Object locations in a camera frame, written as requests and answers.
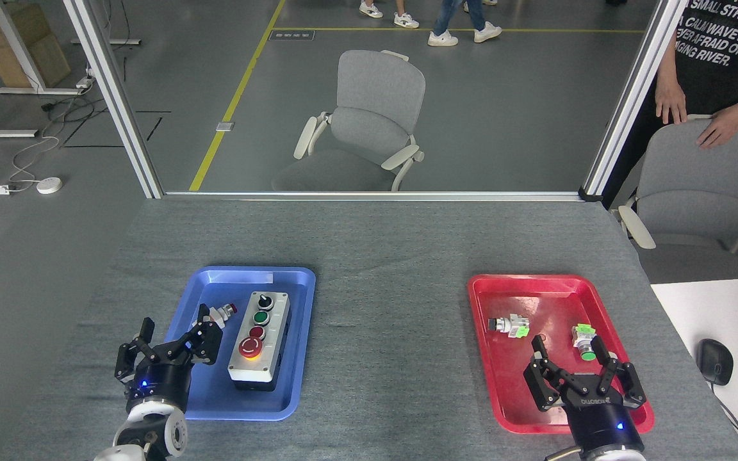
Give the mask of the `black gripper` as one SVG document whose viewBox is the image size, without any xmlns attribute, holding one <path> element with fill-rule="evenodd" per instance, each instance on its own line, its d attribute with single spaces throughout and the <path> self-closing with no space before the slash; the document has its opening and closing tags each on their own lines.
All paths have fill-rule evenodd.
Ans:
<svg viewBox="0 0 738 461">
<path fill-rule="evenodd" d="M 620 362 L 603 339 L 591 340 L 602 366 L 598 378 L 575 377 L 550 359 L 541 335 L 531 341 L 533 356 L 523 372 L 531 397 L 541 412 L 559 402 L 564 394 L 564 411 L 572 437 L 582 457 L 641 457 L 644 451 L 635 423 L 627 408 L 639 408 L 646 396 L 631 362 Z M 623 394 L 612 387 L 617 377 Z"/>
<path fill-rule="evenodd" d="M 140 333 L 119 347 L 115 362 L 115 378 L 127 388 L 127 411 L 143 400 L 161 398 L 181 411 L 187 410 L 192 361 L 213 365 L 217 361 L 224 316 L 214 307 L 199 304 L 197 318 L 190 330 L 167 343 L 166 351 L 154 352 L 150 347 L 155 323 L 144 318 Z M 136 356 L 146 356 L 136 367 Z"/>
</svg>

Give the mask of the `person's left hand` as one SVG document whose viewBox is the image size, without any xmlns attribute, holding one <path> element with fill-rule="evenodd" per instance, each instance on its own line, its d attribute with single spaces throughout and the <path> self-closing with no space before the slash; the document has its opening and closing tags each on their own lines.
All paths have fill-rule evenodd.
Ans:
<svg viewBox="0 0 738 461">
<path fill-rule="evenodd" d="M 701 149 L 711 149 L 728 143 L 738 132 L 738 104 L 712 115 L 712 122 L 697 137 Z"/>
</svg>

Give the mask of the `person's right hand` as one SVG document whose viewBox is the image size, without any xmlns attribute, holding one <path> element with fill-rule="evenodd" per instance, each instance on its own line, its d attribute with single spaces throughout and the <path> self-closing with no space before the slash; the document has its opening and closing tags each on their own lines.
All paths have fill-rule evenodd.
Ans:
<svg viewBox="0 0 738 461">
<path fill-rule="evenodd" d="M 688 121 L 685 93 L 677 81 L 659 79 L 654 90 L 655 114 L 664 125 Z"/>
</svg>

